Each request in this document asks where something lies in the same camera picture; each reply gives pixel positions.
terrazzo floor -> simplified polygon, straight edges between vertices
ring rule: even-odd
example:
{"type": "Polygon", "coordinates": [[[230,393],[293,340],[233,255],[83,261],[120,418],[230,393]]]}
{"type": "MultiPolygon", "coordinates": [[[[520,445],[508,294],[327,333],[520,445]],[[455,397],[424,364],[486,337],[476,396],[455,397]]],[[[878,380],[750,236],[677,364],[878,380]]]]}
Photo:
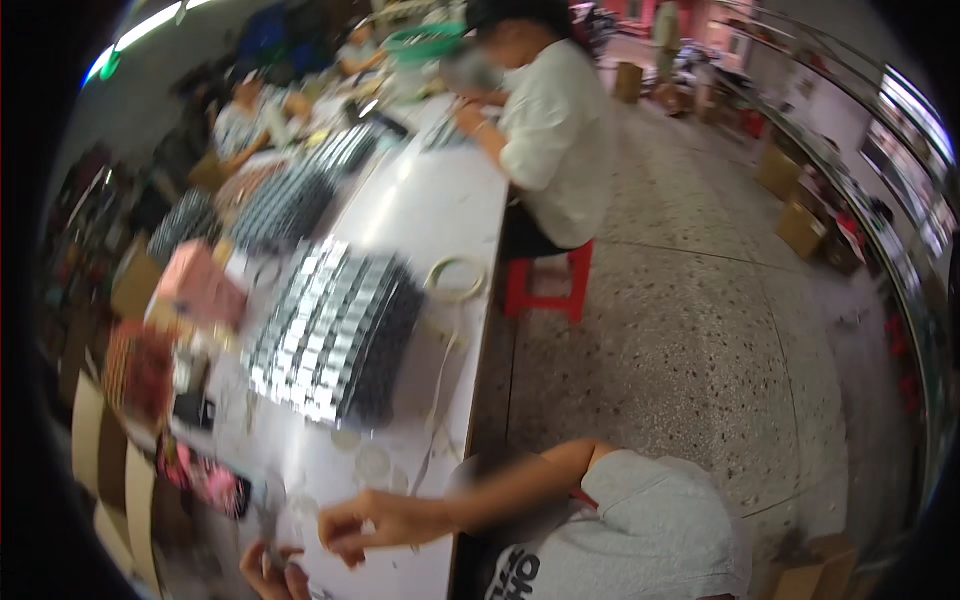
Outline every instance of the terrazzo floor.
{"type": "MultiPolygon", "coordinates": [[[[862,364],[864,352],[885,359],[865,270],[845,279],[778,238],[782,203],[753,180],[750,148],[648,101],[616,110],[615,196],[595,239],[584,321],[494,315],[473,451],[596,437],[700,464],[751,531],[753,594],[791,530],[848,529],[868,543],[898,529],[902,493],[848,517],[851,493],[869,504],[879,490],[901,490],[909,471],[901,456],[899,475],[871,462],[882,436],[895,438],[885,460],[908,436],[891,424],[896,381],[862,364]],[[838,330],[839,317],[870,306],[878,337],[838,330]],[[853,461],[845,410],[885,411],[863,425],[853,461]],[[851,488],[862,470],[874,478],[851,488]]],[[[562,260],[539,261],[535,286],[560,292],[563,272],[562,260]]]]}

window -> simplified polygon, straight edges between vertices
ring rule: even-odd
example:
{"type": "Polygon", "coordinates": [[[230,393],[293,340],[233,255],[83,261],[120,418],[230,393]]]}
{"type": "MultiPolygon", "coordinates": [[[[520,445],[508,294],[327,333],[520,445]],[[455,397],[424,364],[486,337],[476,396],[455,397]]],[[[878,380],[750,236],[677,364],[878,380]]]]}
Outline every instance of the window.
{"type": "Polygon", "coordinates": [[[916,87],[900,73],[887,66],[880,84],[878,106],[910,140],[916,154],[925,162],[936,180],[931,180],[924,166],[887,129],[874,120],[867,130],[860,153],[874,165],[893,190],[903,209],[935,257],[943,253],[956,218],[937,189],[949,166],[955,164],[953,146],[940,115],[916,87]],[[911,122],[926,132],[936,148],[911,122]]]}

green basket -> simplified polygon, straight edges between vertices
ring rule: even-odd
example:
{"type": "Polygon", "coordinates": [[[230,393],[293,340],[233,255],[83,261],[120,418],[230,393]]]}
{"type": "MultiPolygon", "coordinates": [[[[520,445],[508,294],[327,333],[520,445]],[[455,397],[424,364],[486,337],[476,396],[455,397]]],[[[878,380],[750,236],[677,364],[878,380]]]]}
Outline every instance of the green basket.
{"type": "Polygon", "coordinates": [[[428,60],[438,59],[449,52],[460,42],[463,34],[464,25],[462,23],[421,25],[413,29],[396,32],[383,42],[383,48],[398,62],[427,62],[428,60]],[[404,45],[405,40],[424,34],[441,34],[450,36],[450,38],[404,45]]]}

stool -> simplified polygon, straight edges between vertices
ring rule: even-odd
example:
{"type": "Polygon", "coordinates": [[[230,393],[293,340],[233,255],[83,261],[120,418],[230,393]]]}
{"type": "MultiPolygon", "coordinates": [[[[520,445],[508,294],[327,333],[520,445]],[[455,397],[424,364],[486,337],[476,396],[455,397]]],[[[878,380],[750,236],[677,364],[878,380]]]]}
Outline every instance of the stool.
{"type": "Polygon", "coordinates": [[[573,289],[567,297],[533,296],[527,293],[531,258],[510,261],[507,276],[507,301],[504,313],[511,319],[520,316],[524,308],[545,308],[566,312],[571,323],[584,319],[584,302],[587,300],[587,284],[590,280],[590,260],[593,258],[593,240],[566,254],[566,262],[573,273],[573,289]]]}

